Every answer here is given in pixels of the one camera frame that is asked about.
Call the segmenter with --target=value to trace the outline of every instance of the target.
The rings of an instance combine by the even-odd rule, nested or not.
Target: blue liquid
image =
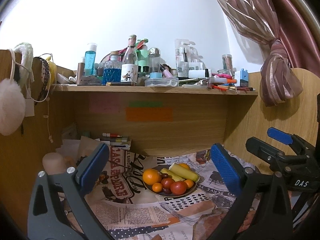
[[[121,69],[119,68],[105,68],[103,70],[102,85],[106,85],[107,82],[120,82]]]
[[[85,76],[90,76],[93,74],[95,58],[96,58],[95,51],[89,50],[85,52],[85,62],[84,62]]]

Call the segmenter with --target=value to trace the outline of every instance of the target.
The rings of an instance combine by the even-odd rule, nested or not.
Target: metal bolt
[[[247,173],[247,174],[251,174],[251,173],[254,172],[253,168],[250,168],[250,167],[246,167],[246,168],[244,169],[244,171],[245,171],[245,173]]]
[[[41,177],[43,177],[45,175],[45,172],[44,171],[40,171],[39,173],[38,173],[38,176],[41,178]]]
[[[282,177],[282,174],[281,174],[281,172],[279,172],[279,171],[276,171],[276,172],[275,172],[275,175],[276,175],[278,178],[281,178],[281,177]]]
[[[73,172],[75,172],[75,168],[74,167],[69,167],[69,168],[67,168],[67,173],[73,173]]]

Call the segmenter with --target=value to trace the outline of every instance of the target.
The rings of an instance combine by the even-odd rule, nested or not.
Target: green sticky note
[[[130,101],[129,107],[163,107],[159,101]]]

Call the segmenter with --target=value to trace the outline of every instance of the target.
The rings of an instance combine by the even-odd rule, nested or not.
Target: mug
[[[47,153],[42,158],[42,165],[48,175],[64,173],[67,168],[76,167],[71,157],[63,157],[60,153]]]

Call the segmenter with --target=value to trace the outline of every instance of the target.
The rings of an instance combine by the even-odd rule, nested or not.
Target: plate
[[[153,169],[155,169],[155,170],[157,170],[157,171],[161,171],[162,169],[169,169],[169,167],[170,167],[170,165],[158,165],[158,166],[154,167]],[[148,185],[148,184],[145,184],[144,182],[143,182],[143,184],[144,184],[145,187],[146,187],[148,190],[150,190],[153,194],[156,194],[156,195],[162,196],[162,197],[174,197],[174,198],[179,198],[179,197],[184,197],[184,196],[189,195],[190,193],[192,193],[192,192],[195,190],[195,188],[196,188],[196,186],[197,186],[197,183],[194,182],[194,184],[193,184],[193,186],[192,186],[191,189],[187,189],[187,191],[186,191],[184,194],[177,196],[177,195],[175,195],[175,194],[173,194],[173,193],[171,193],[171,194],[166,194],[166,193],[164,193],[164,192],[154,192],[154,191],[152,190],[152,185],[150,186],[150,185]]]

